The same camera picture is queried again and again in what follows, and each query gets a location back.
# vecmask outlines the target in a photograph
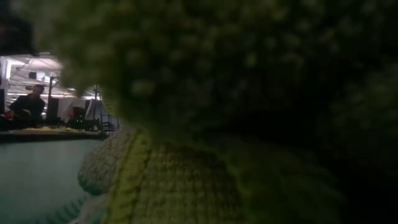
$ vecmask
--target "table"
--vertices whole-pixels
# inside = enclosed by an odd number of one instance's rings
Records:
[[[0,144],[10,142],[62,141],[79,139],[97,139],[104,137],[96,132],[60,133],[55,131],[15,130],[0,132]]]

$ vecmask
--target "man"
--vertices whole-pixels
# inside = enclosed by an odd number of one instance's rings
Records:
[[[44,86],[35,85],[32,93],[27,96],[20,96],[13,102],[9,109],[11,117],[21,128],[34,127],[41,119],[45,103],[40,99]]]

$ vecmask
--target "floor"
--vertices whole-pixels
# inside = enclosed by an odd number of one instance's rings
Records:
[[[55,212],[84,195],[77,173],[99,140],[0,144],[0,223]]]

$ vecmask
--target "fluorescent light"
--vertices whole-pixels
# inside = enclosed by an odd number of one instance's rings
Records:
[[[9,95],[9,96],[26,96],[27,93],[7,93],[7,95]],[[51,94],[51,96],[52,96],[52,97],[59,97],[59,98],[73,98],[73,97],[74,97],[74,98],[77,98],[77,97],[74,96],[74,95],[57,95],[57,94]],[[43,95],[41,95],[41,97],[42,97],[42,98],[48,98],[49,96],[43,94]],[[82,96],[81,98],[82,98],[82,99],[85,99],[85,100],[94,100],[94,99],[95,99],[95,96]]]

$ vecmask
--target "knitted toy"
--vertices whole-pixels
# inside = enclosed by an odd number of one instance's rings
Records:
[[[100,85],[137,130],[119,162],[102,158],[123,130],[80,172],[101,194],[117,164],[103,224],[340,223],[324,166],[397,170],[396,1],[15,4],[63,84]]]

